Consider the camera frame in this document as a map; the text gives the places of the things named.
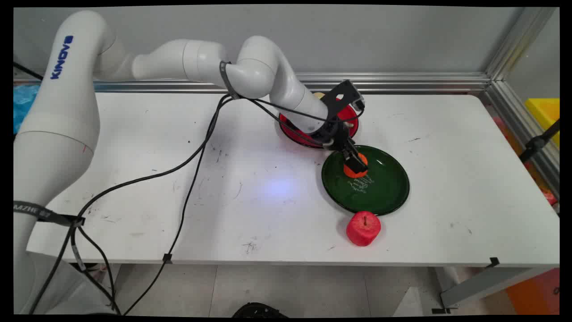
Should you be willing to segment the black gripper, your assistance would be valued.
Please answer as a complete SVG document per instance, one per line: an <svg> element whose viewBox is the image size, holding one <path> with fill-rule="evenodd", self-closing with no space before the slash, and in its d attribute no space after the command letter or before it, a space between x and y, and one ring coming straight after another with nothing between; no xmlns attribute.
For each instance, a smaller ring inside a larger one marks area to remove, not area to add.
<svg viewBox="0 0 572 322"><path fill-rule="evenodd" d="M346 175L357 175L360 171L367 171L368 165L355 148L355 141L350 135L350 131L355 126L349 122L324 122L315 131L315 142L321 147L331 151L342 152L343 172Z"/></svg>

